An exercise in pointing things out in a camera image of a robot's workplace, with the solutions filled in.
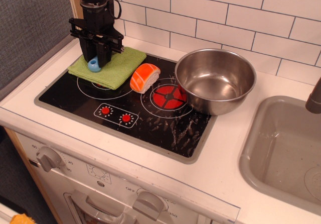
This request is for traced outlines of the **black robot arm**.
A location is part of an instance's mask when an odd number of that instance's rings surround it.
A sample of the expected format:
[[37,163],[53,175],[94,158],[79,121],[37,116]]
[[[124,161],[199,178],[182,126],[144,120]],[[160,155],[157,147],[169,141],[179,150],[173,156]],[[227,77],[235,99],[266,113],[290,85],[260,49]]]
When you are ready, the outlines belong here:
[[70,18],[70,33],[79,39],[84,59],[96,60],[99,68],[111,61],[113,52],[122,53],[123,35],[114,28],[115,20],[121,16],[114,13],[114,3],[118,0],[80,0],[83,18]]

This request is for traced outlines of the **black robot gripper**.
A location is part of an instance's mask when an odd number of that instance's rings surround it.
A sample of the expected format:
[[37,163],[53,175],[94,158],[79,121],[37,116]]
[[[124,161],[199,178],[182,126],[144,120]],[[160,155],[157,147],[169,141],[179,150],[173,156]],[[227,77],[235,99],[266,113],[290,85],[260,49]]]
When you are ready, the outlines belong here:
[[124,51],[123,35],[114,28],[115,20],[120,18],[121,12],[115,15],[113,0],[100,3],[80,1],[80,5],[83,18],[69,19],[71,35],[79,39],[86,62],[96,57],[97,52],[98,65],[102,68],[111,60],[112,51]]

